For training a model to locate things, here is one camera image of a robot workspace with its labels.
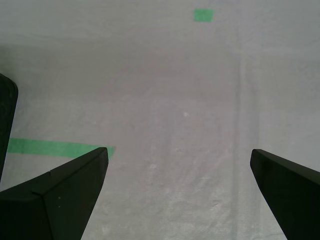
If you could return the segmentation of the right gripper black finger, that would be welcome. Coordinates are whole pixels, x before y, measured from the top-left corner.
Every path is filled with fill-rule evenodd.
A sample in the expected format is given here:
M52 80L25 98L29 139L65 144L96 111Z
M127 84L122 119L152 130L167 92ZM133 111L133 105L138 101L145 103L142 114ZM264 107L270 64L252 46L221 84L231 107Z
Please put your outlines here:
M250 168L260 192L288 240L320 238L320 173L262 149Z
M2 240L79 240L102 190L109 157L99 147L0 193Z

